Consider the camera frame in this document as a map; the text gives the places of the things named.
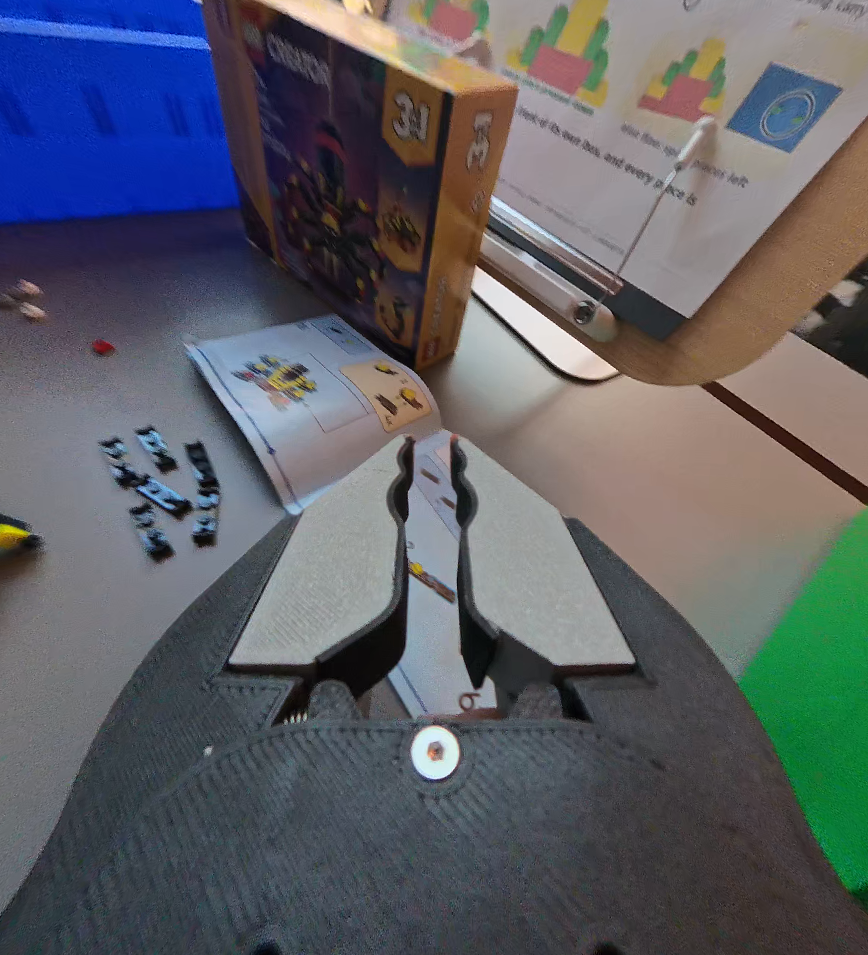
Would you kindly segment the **wooden stand with instruction sheet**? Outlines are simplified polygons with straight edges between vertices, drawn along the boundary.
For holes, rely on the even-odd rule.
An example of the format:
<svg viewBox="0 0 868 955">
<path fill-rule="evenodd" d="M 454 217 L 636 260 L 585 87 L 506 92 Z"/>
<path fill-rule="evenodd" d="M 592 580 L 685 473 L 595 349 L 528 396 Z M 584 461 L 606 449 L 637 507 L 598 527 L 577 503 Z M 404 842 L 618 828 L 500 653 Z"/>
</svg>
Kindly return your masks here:
<svg viewBox="0 0 868 955">
<path fill-rule="evenodd" d="M 519 87 L 495 197 L 692 317 L 868 116 L 868 2 L 390 2 Z"/>
</svg>

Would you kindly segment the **wooden board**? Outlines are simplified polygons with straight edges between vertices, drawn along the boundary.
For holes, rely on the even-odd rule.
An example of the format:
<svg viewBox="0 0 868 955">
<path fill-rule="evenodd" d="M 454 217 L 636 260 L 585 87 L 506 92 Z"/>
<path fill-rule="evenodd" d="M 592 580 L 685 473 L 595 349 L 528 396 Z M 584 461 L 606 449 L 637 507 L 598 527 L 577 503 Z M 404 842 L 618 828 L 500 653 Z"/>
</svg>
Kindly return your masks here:
<svg viewBox="0 0 868 955">
<path fill-rule="evenodd" d="M 571 351 L 648 385 L 705 385 L 756 363 L 868 256 L 868 118 L 775 220 L 694 317 L 658 341 L 630 325 L 597 343 L 481 257 L 475 295 L 507 324 L 535 311 Z"/>
</svg>

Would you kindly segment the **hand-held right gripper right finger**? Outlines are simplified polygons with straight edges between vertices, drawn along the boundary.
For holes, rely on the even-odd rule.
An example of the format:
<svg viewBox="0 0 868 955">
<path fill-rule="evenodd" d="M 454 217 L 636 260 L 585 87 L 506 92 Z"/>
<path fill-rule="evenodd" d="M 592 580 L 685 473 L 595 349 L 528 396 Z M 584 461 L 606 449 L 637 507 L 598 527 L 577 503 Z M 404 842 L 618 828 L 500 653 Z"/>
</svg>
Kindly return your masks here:
<svg viewBox="0 0 868 955">
<path fill-rule="evenodd" d="M 561 686 L 636 659 L 561 512 L 452 436 L 461 653 L 472 686 Z"/>
</svg>

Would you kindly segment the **lego instruction booklet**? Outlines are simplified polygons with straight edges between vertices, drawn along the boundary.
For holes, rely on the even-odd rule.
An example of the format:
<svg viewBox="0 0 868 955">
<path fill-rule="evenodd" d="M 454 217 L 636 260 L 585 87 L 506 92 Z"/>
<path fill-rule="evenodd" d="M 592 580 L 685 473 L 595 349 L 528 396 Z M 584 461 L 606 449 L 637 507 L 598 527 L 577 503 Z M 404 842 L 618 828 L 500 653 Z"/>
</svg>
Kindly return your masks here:
<svg viewBox="0 0 868 955">
<path fill-rule="evenodd" d="M 392 689 L 415 717 L 494 708 L 493 683 L 475 688 L 461 654 L 450 439 L 417 374 L 335 315 L 221 339 L 187 338 L 185 348 L 292 516 L 392 439 L 415 437 L 407 644 L 390 674 Z"/>
</svg>

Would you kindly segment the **blue plastic bin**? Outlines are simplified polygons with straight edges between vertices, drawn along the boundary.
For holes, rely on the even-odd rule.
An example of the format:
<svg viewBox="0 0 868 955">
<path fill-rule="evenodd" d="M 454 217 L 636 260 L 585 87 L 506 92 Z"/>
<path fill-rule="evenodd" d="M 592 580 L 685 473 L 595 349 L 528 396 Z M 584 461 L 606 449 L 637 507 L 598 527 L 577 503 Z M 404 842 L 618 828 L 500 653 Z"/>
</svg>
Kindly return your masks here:
<svg viewBox="0 0 868 955">
<path fill-rule="evenodd" d="M 0 1 L 0 223 L 237 204 L 201 2 Z"/>
</svg>

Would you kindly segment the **white stand base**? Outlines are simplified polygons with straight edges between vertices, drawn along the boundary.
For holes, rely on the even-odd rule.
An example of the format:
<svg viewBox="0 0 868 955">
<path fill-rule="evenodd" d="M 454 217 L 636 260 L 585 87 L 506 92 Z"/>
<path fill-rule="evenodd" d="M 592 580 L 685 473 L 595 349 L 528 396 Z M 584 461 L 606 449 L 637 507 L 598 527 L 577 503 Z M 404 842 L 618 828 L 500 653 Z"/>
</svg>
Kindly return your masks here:
<svg viewBox="0 0 868 955">
<path fill-rule="evenodd" d="M 475 289 L 472 297 L 560 377 L 583 385 L 621 377 L 612 365 L 576 343 L 555 322 L 504 286 L 499 290 Z"/>
</svg>

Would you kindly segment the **green plastic bin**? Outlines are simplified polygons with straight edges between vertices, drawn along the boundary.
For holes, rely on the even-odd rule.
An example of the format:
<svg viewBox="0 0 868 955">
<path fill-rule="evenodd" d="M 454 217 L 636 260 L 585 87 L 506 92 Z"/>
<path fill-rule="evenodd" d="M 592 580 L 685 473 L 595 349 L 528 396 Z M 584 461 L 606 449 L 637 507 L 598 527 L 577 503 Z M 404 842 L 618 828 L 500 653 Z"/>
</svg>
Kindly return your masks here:
<svg viewBox="0 0 868 955">
<path fill-rule="evenodd" d="M 798 804 L 868 913 L 868 508 L 740 677 Z"/>
</svg>

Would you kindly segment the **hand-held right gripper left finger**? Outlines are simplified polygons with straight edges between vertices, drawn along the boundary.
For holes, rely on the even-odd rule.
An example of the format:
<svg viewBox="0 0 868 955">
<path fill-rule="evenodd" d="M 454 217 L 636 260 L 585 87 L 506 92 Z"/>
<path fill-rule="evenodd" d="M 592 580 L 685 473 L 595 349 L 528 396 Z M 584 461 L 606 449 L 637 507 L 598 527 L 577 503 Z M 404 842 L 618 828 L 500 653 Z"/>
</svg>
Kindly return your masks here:
<svg viewBox="0 0 868 955">
<path fill-rule="evenodd" d="M 342 683 L 360 697 L 406 646 L 406 520 L 415 438 L 393 439 L 289 521 L 226 667 Z"/>
</svg>

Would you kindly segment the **group of black lego pieces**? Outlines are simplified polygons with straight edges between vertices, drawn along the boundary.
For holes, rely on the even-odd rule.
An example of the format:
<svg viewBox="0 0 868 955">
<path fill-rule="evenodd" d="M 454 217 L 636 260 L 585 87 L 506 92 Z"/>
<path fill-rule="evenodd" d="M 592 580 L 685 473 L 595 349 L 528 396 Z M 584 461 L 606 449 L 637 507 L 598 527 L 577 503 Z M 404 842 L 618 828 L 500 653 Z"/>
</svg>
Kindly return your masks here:
<svg viewBox="0 0 868 955">
<path fill-rule="evenodd" d="M 119 436 L 100 439 L 96 446 L 113 482 L 134 493 L 139 502 L 128 509 L 129 519 L 141 550 L 154 563 L 175 554 L 175 548 L 161 520 L 190 519 L 189 537 L 197 549 L 217 543 L 221 507 L 221 484 L 216 468 L 201 440 L 183 445 L 194 481 L 194 495 L 187 496 L 165 482 L 165 476 L 179 469 L 163 434 L 152 426 L 135 431 L 135 437 L 155 472 L 141 471 L 133 462 L 128 444 Z"/>
</svg>

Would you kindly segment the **lego set box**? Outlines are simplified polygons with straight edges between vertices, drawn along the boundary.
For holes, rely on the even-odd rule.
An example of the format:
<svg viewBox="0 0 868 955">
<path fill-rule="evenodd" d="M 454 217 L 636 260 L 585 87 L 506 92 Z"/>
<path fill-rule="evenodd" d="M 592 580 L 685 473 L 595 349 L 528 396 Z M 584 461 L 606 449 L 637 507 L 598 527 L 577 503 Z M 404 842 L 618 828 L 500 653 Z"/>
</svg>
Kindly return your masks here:
<svg viewBox="0 0 868 955">
<path fill-rule="evenodd" d="M 452 356 L 517 86 L 341 2 L 201 14 L 249 242 L 409 368 Z"/>
</svg>

